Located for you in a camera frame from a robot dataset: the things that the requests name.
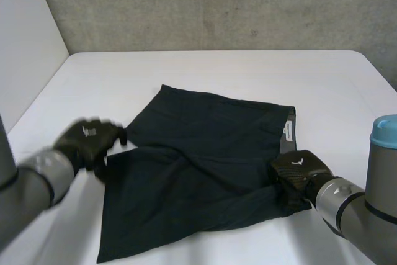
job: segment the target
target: concrete wall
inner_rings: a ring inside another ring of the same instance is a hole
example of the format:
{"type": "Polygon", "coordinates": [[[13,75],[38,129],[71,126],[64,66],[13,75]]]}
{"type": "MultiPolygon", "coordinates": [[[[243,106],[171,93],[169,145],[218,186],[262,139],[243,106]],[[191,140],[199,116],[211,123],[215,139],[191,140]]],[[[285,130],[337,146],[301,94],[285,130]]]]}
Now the concrete wall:
{"type": "Polygon", "coordinates": [[[71,53],[351,49],[397,88],[397,0],[47,1],[71,53]]]}
{"type": "Polygon", "coordinates": [[[0,114],[6,132],[67,57],[45,0],[0,0],[0,114]]]}

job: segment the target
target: white label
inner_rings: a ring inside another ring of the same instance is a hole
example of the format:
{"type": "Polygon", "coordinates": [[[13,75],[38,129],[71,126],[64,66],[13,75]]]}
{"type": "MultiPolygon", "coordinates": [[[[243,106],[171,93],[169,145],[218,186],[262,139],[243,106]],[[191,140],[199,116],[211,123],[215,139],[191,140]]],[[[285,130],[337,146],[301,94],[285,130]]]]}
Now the white label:
{"type": "Polygon", "coordinates": [[[92,130],[89,130],[88,128],[85,128],[84,126],[82,127],[83,129],[83,134],[86,136],[95,136],[97,134],[97,130],[93,128],[92,130]]]}
{"type": "Polygon", "coordinates": [[[285,128],[283,129],[283,133],[285,134],[285,139],[287,141],[292,141],[292,121],[288,120],[285,123],[285,128]]]}

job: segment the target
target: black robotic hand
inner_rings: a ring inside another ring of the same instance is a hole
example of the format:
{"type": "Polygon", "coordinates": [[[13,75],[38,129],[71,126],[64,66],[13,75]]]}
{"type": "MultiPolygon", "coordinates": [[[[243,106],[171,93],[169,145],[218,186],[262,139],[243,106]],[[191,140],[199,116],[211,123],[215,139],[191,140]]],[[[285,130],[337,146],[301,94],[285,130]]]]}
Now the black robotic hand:
{"type": "Polygon", "coordinates": [[[123,146],[127,145],[127,133],[123,127],[101,122],[99,119],[80,120],[70,126],[55,142],[54,149],[70,160],[74,174],[81,168],[86,168],[94,171],[104,182],[105,157],[117,140],[120,140],[123,146]]]}
{"type": "Polygon", "coordinates": [[[280,155],[271,165],[273,175],[284,188],[285,204],[292,210],[298,210],[303,200],[315,204],[317,186],[335,178],[331,170],[308,150],[280,155]]]}

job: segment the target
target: clothing label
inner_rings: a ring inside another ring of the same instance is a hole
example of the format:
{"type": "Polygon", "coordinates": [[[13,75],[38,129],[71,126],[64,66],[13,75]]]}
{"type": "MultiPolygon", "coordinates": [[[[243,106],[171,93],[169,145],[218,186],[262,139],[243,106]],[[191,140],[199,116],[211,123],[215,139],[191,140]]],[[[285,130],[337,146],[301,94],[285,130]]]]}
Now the clothing label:
{"type": "Polygon", "coordinates": [[[290,113],[285,122],[283,134],[280,140],[280,153],[286,153],[297,149],[295,139],[295,109],[291,108],[290,113]]]}
{"type": "Polygon", "coordinates": [[[287,141],[292,142],[293,139],[292,139],[292,121],[291,120],[288,120],[285,123],[285,128],[283,130],[283,133],[285,134],[285,139],[287,141]]]}

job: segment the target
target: dark green shorts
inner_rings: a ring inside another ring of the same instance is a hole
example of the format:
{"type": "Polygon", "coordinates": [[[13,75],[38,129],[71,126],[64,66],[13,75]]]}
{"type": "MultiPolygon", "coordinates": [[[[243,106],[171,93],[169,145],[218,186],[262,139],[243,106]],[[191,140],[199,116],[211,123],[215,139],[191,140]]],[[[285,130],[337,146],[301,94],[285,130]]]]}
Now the dark green shorts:
{"type": "Polygon", "coordinates": [[[98,263],[293,213],[269,176],[296,149],[293,107],[163,86],[127,132],[138,148],[108,158],[98,263]]]}

